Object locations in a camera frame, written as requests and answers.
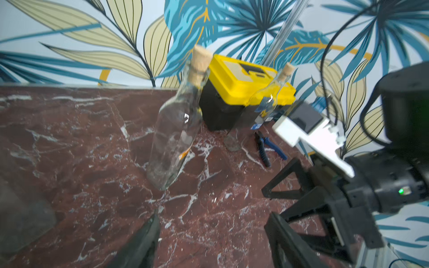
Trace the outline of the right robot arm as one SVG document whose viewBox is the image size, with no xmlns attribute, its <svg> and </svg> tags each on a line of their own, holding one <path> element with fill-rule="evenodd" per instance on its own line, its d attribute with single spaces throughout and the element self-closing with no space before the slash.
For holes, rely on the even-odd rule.
<svg viewBox="0 0 429 268">
<path fill-rule="evenodd" d="M 388 142 L 371 153 L 340 158 L 344 138 L 327 117 L 296 102 L 274 125 L 288 145 L 314 149 L 304 168 L 292 159 L 265 187 L 263 196 L 293 200 L 265 225 L 276 268 L 322 268 L 319 255 L 355 265 L 356 236 L 365 250 L 387 246 L 374 213 L 397 214 L 429 198 L 429 64 L 422 62 L 381 78 L 369 103 L 382 100 Z"/>
</svg>

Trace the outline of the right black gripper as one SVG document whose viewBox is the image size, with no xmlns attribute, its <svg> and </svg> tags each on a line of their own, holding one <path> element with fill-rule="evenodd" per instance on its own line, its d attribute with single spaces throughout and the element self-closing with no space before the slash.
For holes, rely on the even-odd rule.
<svg viewBox="0 0 429 268">
<path fill-rule="evenodd" d="M 293 158 L 261 192 L 270 199 L 298 200 L 281 217 L 287 223 L 314 223 L 314 231 L 299 233 L 311 249 L 355 263 L 355 236 L 370 249 L 385 246 L 373 216 L 384 208 L 385 172 L 360 162 L 356 167 L 356 177 L 348 181 L 332 165 L 317 160 L 310 177 L 301 161 Z"/>
</svg>

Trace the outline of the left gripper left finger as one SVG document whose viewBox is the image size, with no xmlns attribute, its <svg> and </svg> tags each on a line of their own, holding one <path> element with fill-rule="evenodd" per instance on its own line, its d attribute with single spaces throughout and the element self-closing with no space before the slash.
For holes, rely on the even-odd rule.
<svg viewBox="0 0 429 268">
<path fill-rule="evenodd" d="M 155 210 L 142 228 L 132 236 L 106 267 L 153 268 L 159 237 L 159 212 Z"/>
</svg>

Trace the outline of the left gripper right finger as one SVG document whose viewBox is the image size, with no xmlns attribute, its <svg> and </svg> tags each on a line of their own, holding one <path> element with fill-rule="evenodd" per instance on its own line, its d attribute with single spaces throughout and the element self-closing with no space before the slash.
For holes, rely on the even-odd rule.
<svg viewBox="0 0 429 268">
<path fill-rule="evenodd" d="M 327 265 L 277 213 L 264 226 L 275 268 L 326 268 Z"/>
</svg>

